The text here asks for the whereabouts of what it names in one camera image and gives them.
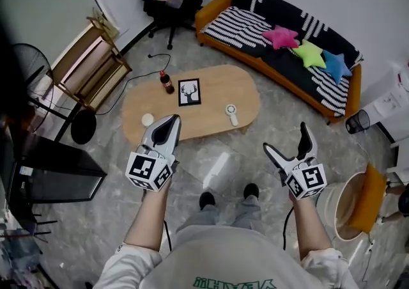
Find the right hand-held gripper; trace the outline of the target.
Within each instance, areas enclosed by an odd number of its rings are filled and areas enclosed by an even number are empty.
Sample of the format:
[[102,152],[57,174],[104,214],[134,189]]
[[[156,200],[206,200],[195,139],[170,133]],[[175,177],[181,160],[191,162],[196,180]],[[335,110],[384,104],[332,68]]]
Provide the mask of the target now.
[[287,158],[274,146],[263,143],[263,150],[274,166],[281,170],[281,181],[296,200],[313,197],[326,186],[323,164],[315,157],[318,145],[314,134],[304,121],[300,124],[301,139],[297,159],[306,159],[296,165],[296,158]]

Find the wooden oval coffee table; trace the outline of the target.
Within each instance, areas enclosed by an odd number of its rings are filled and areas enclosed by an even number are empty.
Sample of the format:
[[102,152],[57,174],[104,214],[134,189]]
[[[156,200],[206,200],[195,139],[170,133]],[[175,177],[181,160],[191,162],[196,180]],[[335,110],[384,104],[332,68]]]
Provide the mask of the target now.
[[181,117],[180,139],[205,137],[233,130],[225,108],[236,106],[238,128],[249,126],[257,117],[261,102],[256,85],[247,71],[234,65],[218,65],[173,75],[175,87],[183,79],[199,78],[201,105],[180,107],[178,94],[166,93],[159,80],[144,81],[128,91],[122,106],[122,129],[133,144],[141,142],[145,127],[141,118],[151,113],[155,120],[170,114]]

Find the person's black right shoe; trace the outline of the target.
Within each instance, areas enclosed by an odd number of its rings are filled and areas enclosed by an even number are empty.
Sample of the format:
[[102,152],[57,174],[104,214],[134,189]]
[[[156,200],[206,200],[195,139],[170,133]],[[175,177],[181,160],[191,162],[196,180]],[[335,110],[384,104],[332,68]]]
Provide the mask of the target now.
[[254,183],[249,183],[245,186],[243,190],[243,197],[247,199],[250,196],[254,196],[255,198],[259,198],[259,187]]

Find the person's white t-shirt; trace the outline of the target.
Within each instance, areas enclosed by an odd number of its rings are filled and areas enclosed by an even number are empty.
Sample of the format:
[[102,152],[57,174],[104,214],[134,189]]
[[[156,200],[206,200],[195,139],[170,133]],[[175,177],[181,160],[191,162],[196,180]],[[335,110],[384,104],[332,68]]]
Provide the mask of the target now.
[[188,226],[165,258],[122,244],[94,289],[359,289],[333,248],[296,262],[264,235],[229,226]]

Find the green star pillow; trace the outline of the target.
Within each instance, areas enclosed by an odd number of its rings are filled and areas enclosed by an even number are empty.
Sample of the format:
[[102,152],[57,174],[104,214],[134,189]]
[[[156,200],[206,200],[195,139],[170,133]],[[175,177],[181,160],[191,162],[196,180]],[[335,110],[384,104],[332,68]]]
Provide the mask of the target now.
[[303,39],[302,44],[297,48],[293,48],[292,51],[302,59],[305,68],[312,66],[326,68],[325,61],[321,56],[323,49],[315,44]]

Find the cola bottle with red cap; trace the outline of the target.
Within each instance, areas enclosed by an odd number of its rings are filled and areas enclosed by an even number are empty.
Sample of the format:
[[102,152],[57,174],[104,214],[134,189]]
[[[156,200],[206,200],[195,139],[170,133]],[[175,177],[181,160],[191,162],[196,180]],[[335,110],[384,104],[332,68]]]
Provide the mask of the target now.
[[174,93],[174,86],[173,86],[170,76],[164,70],[160,71],[159,74],[160,74],[160,82],[162,83],[165,91],[168,94]]

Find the blue star pillow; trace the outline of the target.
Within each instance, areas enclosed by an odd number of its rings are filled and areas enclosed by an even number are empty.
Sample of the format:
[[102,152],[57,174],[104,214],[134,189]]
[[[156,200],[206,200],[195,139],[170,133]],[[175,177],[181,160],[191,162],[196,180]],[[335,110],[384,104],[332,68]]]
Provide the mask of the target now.
[[344,62],[344,54],[332,54],[329,51],[323,50],[325,58],[325,68],[320,67],[320,70],[328,73],[337,85],[340,85],[343,77],[352,76],[351,70]]

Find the black framed deer picture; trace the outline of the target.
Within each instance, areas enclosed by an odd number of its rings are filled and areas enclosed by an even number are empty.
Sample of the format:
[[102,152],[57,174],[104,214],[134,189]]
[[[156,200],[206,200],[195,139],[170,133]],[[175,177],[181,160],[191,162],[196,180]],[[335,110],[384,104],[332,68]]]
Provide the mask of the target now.
[[199,78],[178,81],[178,105],[180,107],[201,105]]

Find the wooden shelf rack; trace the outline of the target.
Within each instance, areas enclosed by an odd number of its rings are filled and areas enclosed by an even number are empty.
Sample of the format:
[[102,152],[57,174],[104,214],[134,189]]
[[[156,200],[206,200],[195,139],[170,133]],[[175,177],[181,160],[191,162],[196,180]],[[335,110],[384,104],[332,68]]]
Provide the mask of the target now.
[[52,75],[57,88],[96,112],[132,69],[98,19],[88,20],[90,28],[52,67]]

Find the black standing floor fan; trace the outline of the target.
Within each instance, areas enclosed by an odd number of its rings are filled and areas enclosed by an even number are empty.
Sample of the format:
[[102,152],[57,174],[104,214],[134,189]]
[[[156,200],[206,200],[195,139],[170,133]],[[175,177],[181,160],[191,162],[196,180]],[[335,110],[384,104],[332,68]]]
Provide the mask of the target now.
[[63,120],[55,141],[61,141],[66,131],[71,130],[72,140],[78,145],[89,142],[96,130],[95,114],[83,109],[80,104],[69,108],[54,103],[57,85],[44,53],[28,43],[15,43],[12,51],[20,63],[27,88],[29,131],[41,135],[43,131],[47,131],[46,122],[55,116]]

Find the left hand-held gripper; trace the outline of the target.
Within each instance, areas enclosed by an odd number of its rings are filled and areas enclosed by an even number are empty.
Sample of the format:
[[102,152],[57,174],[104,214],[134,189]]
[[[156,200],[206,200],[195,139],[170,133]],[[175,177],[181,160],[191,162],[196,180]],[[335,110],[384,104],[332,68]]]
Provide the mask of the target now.
[[136,187],[160,191],[174,173],[181,118],[178,114],[165,116],[150,125],[128,158],[125,176]]

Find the person's black shoe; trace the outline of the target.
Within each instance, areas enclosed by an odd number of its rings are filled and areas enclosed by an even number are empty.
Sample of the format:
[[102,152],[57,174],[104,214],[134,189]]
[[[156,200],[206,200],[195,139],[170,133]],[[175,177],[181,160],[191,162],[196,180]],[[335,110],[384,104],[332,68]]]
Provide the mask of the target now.
[[259,187],[254,183],[249,183],[245,186],[243,190],[243,197],[247,199],[250,196],[254,196],[255,198],[259,198]]
[[203,210],[206,206],[215,206],[215,198],[210,192],[202,193],[199,198],[200,210]]

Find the white bucket with orange cushion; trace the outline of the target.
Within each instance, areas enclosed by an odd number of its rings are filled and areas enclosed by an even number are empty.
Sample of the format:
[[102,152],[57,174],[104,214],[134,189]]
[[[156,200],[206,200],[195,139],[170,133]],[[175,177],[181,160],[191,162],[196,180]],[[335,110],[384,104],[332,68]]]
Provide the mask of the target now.
[[345,182],[327,185],[316,201],[322,223],[344,242],[355,240],[363,233],[351,227],[349,222],[360,200],[364,175],[364,172],[355,173]]

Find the black office chair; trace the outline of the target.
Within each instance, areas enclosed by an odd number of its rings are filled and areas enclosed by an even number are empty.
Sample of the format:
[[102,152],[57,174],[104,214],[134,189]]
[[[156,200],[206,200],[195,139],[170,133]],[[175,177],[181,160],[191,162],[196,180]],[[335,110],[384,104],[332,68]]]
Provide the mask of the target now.
[[173,38],[177,28],[196,30],[191,23],[194,21],[196,13],[202,8],[203,0],[183,0],[180,8],[171,8],[160,1],[142,1],[143,11],[153,18],[154,23],[154,26],[149,30],[148,36],[153,38],[156,32],[166,28],[170,29],[167,49],[171,50],[173,48]]

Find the orange cushion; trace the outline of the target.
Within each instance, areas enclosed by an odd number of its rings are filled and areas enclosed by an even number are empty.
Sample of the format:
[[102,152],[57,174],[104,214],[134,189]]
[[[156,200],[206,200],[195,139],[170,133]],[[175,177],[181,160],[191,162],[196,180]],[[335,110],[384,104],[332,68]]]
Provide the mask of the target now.
[[370,163],[367,165],[363,179],[362,189],[348,225],[369,234],[382,205],[387,179]]

